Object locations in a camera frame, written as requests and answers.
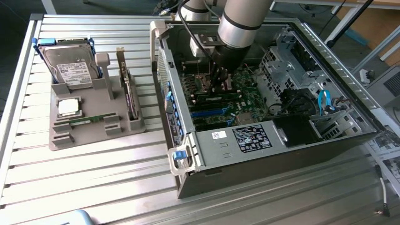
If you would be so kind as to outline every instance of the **sticker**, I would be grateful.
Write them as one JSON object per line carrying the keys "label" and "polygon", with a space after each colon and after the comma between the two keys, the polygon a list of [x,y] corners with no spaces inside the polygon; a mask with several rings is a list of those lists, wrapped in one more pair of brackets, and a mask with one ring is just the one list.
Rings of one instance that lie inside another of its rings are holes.
{"label": "sticker", "polygon": [[221,100],[222,98],[221,97],[208,97],[205,99],[205,101],[214,101],[214,100]]}
{"label": "sticker", "polygon": [[226,137],[225,131],[213,132],[213,133],[210,133],[210,135],[212,135],[212,139],[220,139],[220,138]]}
{"label": "sticker", "polygon": [[58,64],[57,69],[68,86],[92,83],[90,74],[85,62]]}
{"label": "sticker", "polygon": [[76,126],[76,125],[80,125],[80,124],[86,124],[86,123],[90,123],[90,121],[85,120],[85,121],[81,121],[81,122],[70,123],[69,125]]}
{"label": "sticker", "polygon": [[272,147],[261,124],[232,129],[232,131],[241,152],[246,153]]}

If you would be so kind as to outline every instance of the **motherboard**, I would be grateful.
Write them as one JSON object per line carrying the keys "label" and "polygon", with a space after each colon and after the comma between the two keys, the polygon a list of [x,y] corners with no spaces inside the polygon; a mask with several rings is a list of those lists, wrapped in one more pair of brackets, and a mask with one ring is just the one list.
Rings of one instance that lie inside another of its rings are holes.
{"label": "motherboard", "polygon": [[266,108],[249,67],[240,67],[222,93],[209,92],[208,73],[180,75],[182,91],[197,131],[260,122]]}

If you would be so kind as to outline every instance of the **white label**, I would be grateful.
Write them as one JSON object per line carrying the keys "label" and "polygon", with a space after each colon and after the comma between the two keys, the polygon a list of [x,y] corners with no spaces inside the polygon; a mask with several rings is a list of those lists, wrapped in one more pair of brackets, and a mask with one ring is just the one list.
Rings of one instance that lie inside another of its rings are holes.
{"label": "white label", "polygon": [[208,97],[205,99],[205,101],[214,101],[214,100],[221,100],[222,98],[221,97]]}
{"label": "white label", "polygon": [[212,135],[212,139],[220,139],[220,138],[226,137],[225,131],[213,132],[213,133],[210,133],[210,135]]}
{"label": "white label", "polygon": [[85,121],[81,121],[81,122],[70,123],[69,125],[76,126],[76,125],[80,125],[80,124],[86,124],[86,123],[90,123],[90,121],[85,120]]}
{"label": "white label", "polygon": [[85,62],[58,64],[57,69],[68,86],[92,83],[90,74]]}

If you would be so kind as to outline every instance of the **hard drive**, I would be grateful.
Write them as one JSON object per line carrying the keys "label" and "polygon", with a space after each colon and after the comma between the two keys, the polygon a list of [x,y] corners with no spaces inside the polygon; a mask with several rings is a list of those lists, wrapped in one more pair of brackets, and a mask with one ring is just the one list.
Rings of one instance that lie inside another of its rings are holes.
{"label": "hard drive", "polygon": [[53,83],[65,83],[70,90],[92,87],[92,79],[101,78],[101,71],[94,62],[92,39],[33,40],[41,59],[52,74]]}

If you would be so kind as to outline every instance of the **blue ram slot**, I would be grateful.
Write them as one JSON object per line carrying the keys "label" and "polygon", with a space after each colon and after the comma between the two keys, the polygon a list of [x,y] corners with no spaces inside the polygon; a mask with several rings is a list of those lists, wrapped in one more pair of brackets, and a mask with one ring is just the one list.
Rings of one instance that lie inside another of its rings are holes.
{"label": "blue ram slot", "polygon": [[204,116],[216,116],[216,115],[224,115],[226,112],[226,108],[222,109],[214,109],[208,111],[200,111],[200,112],[192,112],[192,117],[204,117]]}

